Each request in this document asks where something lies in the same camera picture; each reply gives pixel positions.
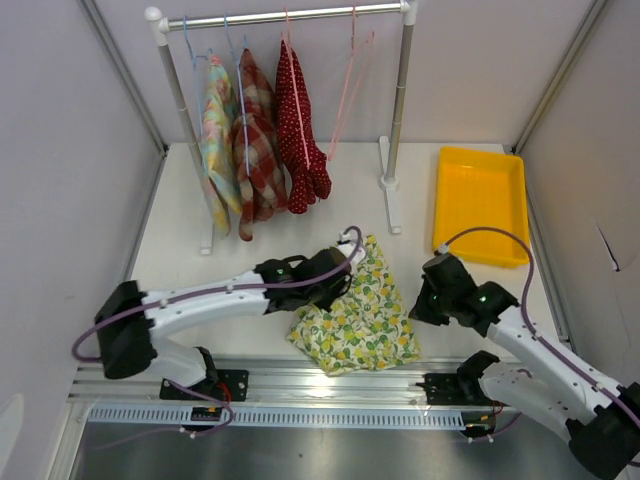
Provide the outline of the lemon print cloth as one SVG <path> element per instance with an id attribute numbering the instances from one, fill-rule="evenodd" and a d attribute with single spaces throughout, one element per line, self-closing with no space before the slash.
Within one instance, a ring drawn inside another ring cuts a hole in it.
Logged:
<path id="1" fill-rule="evenodd" d="M 351 287 L 330 311 L 296 311 L 286 339 L 329 377 L 381 371 L 417 361 L 421 349 L 399 288 L 378 240 L 369 235 L 367 255 Z"/>

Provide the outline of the red polka dot skirt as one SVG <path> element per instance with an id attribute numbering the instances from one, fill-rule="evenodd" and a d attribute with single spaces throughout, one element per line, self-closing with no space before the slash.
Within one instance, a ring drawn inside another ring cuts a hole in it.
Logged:
<path id="1" fill-rule="evenodd" d="M 288 209 L 302 215 L 329 197 L 327 155 L 313 133 L 312 107 L 296 52 L 281 41 L 276 71 L 276 134 L 281 160 L 291 179 Z"/>

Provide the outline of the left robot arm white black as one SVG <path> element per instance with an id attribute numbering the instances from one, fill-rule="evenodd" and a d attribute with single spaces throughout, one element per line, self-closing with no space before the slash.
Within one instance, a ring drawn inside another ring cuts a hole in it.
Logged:
<path id="1" fill-rule="evenodd" d="M 363 248 L 340 243 L 311 258 L 269 259 L 223 282 L 182 290 L 142 291 L 137 282 L 116 287 L 96 314 L 99 361 L 109 380 L 153 372 L 197 400 L 217 387 L 211 355 L 185 347 L 171 335 L 202 324 L 243 316 L 330 310 L 350 287 Z"/>

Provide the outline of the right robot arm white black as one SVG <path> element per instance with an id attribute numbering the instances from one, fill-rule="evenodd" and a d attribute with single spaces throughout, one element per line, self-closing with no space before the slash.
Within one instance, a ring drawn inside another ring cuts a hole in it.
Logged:
<path id="1" fill-rule="evenodd" d="M 520 363 L 510 366 L 480 350 L 448 382 L 425 375 L 421 386 L 429 401 L 513 407 L 566 442 L 599 479 L 615 479 L 632 465 L 639 454 L 638 383 L 622 385 L 537 330 L 522 301 L 495 282 L 476 284 L 454 255 L 438 255 L 422 271 L 412 319 L 434 326 L 455 319 Z"/>

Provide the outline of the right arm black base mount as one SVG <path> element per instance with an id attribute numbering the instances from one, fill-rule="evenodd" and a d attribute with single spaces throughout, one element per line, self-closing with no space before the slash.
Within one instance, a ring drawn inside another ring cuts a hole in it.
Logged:
<path id="1" fill-rule="evenodd" d="M 477 379 L 460 377 L 456 373 L 426 373 L 415 386 L 424 391 L 429 405 L 492 405 L 492 400 L 482 392 Z"/>

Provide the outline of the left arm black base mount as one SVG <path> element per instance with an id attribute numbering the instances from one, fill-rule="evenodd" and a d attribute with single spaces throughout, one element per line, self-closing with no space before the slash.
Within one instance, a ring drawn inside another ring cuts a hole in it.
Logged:
<path id="1" fill-rule="evenodd" d="M 191 387 L 177 388 L 169 380 L 162 382 L 159 398 L 161 400 L 205 400 L 214 398 L 224 402 L 244 402 L 249 387 L 249 371 L 242 369 L 222 369 L 218 371 L 218 380 L 205 379 Z"/>

